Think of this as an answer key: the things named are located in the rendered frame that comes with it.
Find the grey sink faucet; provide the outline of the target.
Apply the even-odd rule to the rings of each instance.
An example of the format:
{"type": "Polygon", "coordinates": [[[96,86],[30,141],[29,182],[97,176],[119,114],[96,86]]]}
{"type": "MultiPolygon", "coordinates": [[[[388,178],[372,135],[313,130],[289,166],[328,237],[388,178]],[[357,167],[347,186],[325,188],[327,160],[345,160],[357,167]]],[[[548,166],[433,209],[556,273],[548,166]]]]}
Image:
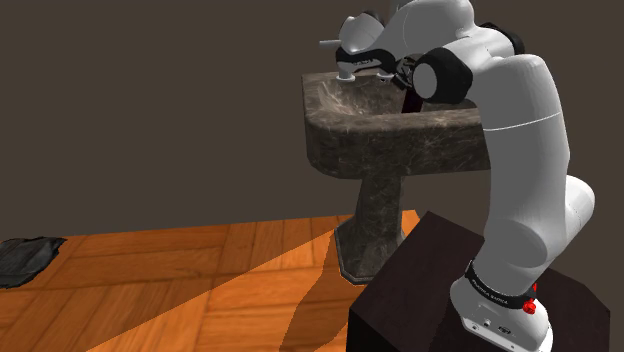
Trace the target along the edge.
{"type": "Polygon", "coordinates": [[[383,62],[376,58],[364,58],[355,60],[351,53],[343,49],[343,43],[339,39],[321,40],[318,42],[321,49],[334,50],[335,61],[338,68],[336,79],[341,82],[353,82],[357,73],[374,73],[380,81],[390,81],[394,74],[382,68],[383,62]]]}

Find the dark robot stand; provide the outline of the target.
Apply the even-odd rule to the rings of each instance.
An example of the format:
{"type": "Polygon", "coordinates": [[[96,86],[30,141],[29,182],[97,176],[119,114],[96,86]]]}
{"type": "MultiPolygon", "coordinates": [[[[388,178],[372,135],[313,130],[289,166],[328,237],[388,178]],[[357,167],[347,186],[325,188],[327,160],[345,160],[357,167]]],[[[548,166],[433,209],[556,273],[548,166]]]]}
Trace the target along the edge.
{"type": "MultiPolygon", "coordinates": [[[[349,310],[346,352],[506,352],[466,330],[449,298],[482,236],[426,213],[349,310]]],[[[555,270],[537,297],[554,329],[551,352],[610,352],[610,311],[555,270]]]]}

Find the black crumpled cloth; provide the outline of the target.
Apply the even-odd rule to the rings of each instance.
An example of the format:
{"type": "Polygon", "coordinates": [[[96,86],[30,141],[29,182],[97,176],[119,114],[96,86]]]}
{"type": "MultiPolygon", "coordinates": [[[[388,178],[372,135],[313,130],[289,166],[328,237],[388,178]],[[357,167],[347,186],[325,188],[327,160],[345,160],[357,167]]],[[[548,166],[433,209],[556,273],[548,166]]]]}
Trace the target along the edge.
{"type": "Polygon", "coordinates": [[[0,243],[0,289],[32,281],[58,256],[61,237],[14,238],[0,243]]]}

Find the dark marble pedestal sink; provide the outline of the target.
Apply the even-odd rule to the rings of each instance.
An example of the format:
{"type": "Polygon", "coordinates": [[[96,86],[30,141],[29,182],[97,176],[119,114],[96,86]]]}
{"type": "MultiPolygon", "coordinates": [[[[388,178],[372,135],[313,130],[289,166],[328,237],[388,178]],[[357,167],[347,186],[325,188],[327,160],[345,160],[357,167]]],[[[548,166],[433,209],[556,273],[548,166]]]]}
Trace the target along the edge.
{"type": "Polygon", "coordinates": [[[310,165],[360,183],[354,214],[334,236],[341,275],[364,285],[406,237],[405,177],[489,169],[480,117],[469,101],[420,104],[373,72],[347,82],[310,73],[301,84],[310,165]]]}

